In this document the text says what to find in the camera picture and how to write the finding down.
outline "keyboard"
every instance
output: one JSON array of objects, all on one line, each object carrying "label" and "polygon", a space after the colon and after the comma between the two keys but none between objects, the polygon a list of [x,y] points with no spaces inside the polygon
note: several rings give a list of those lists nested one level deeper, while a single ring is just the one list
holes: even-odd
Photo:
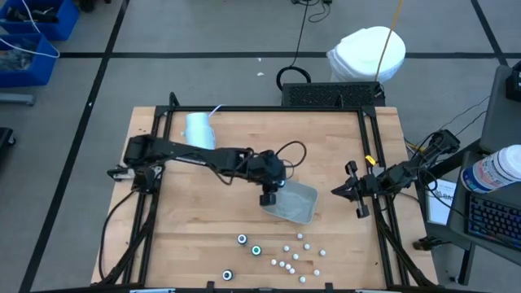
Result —
[{"label": "keyboard", "polygon": [[284,106],[338,106],[342,98],[344,107],[384,106],[385,96],[378,82],[304,83],[284,84]]},{"label": "keyboard", "polygon": [[471,195],[468,212],[468,234],[521,248],[521,210]]}]

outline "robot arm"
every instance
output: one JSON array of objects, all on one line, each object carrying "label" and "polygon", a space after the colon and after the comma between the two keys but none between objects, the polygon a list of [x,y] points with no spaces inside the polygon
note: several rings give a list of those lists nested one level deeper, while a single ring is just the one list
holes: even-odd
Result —
[{"label": "robot arm", "polygon": [[134,185],[137,188],[153,188],[157,172],[153,167],[168,160],[176,160],[188,164],[197,164],[210,168],[223,183],[230,185],[235,177],[262,185],[263,195],[260,205],[276,204],[274,192],[284,186],[286,166],[273,151],[255,153],[251,148],[223,147],[207,150],[196,146],[170,142],[151,135],[140,135],[129,140],[123,162],[128,168],[107,171],[115,180],[129,177],[134,173]]},{"label": "robot arm", "polygon": [[359,218],[369,216],[369,209],[364,204],[363,197],[393,196],[400,193],[402,188],[409,187],[418,178],[420,170],[428,169],[438,156],[454,153],[458,148],[459,140],[448,130],[441,130],[431,135],[425,151],[419,151],[411,160],[395,164],[379,175],[367,174],[358,178],[357,165],[350,161],[345,169],[351,177],[331,193],[350,201],[357,201]]}]

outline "white bucket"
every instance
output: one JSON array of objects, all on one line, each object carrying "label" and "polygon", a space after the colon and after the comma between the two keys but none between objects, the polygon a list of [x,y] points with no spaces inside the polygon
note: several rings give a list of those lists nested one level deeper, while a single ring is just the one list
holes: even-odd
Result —
[{"label": "white bucket", "polygon": [[[327,52],[331,66],[331,82],[374,81],[389,28],[363,28],[350,34]],[[384,83],[400,69],[405,58],[405,44],[391,33],[378,81]]]}]

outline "paper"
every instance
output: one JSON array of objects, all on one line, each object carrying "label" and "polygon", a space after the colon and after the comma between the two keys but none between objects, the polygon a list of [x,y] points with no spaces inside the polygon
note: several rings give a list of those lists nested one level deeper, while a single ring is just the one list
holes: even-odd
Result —
[{"label": "paper", "polygon": [[[434,191],[438,199],[452,207],[456,183],[438,179],[438,188]],[[429,188],[433,189],[435,183],[431,182]],[[442,204],[432,192],[427,192],[427,221],[433,224],[447,225],[450,209]]]}]

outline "black floor line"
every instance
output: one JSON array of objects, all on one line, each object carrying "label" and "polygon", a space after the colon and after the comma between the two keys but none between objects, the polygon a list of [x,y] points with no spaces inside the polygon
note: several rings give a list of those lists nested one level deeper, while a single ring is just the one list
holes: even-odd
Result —
[{"label": "black floor line", "polygon": [[483,27],[483,30],[487,35],[487,39],[490,42],[490,46],[492,46],[492,49],[494,50],[494,53],[496,54],[496,57],[499,60],[499,63],[501,65],[508,65],[508,63],[506,62],[505,55],[501,51],[499,43],[497,43],[496,36],[494,36],[494,33],[490,28],[490,25],[488,24],[487,18],[483,13],[483,9],[481,9],[481,5],[479,4],[478,0],[471,0],[471,3],[474,7],[476,15],[478,16],[479,22],[481,23],[481,26]]},{"label": "black floor line", "polygon": [[72,168],[74,167],[74,163],[76,162],[78,151],[80,150],[81,141],[83,140],[83,137],[85,135],[85,131],[87,129],[87,124],[89,122],[90,114],[92,113],[94,103],[96,102],[96,98],[98,97],[99,88],[101,87],[103,77],[105,76],[105,72],[107,70],[110,54],[112,53],[114,45],[116,44],[117,35],[120,31],[123,18],[125,17],[125,12],[128,3],[129,0],[124,0],[121,3],[120,12],[118,13],[118,16],[116,18],[114,27],[112,28],[111,36],[108,40],[105,52],[103,53],[103,58],[101,64],[99,65],[98,73],[96,74],[94,83],[89,93],[89,97],[87,98],[87,101],[85,103],[85,108],[83,110],[83,114],[81,115],[80,123],[77,127],[74,139],[72,140],[71,149],[68,153],[67,159],[65,160],[65,165],[63,167],[62,173],[59,177],[55,194],[52,198],[52,201],[50,202],[50,207],[47,212],[46,219],[43,222],[42,230],[40,231],[40,235],[38,236],[38,240],[33,250],[33,254],[31,255],[31,259],[28,263],[28,267],[25,270],[24,279],[22,280],[19,289],[20,293],[30,292],[31,288],[33,287],[34,278],[36,277],[38,267],[40,266],[40,262],[42,261],[43,253],[46,250],[46,246],[50,237],[50,232],[52,231],[52,227],[55,223],[56,217],[58,216],[59,206],[62,202],[63,195],[65,194],[65,189],[67,187],[68,180],[71,177]]},{"label": "black floor line", "polygon": [[103,52],[61,52],[60,58],[103,58]]},{"label": "black floor line", "polygon": [[507,59],[521,59],[521,53],[503,53]]},{"label": "black floor line", "polygon": [[[521,58],[521,53],[502,53],[505,58]],[[101,59],[101,52],[63,52],[60,58],[74,59]],[[114,52],[110,58],[114,59],[233,59],[233,58],[293,58],[295,52]],[[299,52],[299,58],[325,58],[326,52]],[[494,59],[496,53],[471,52],[408,52],[406,59]]]}]

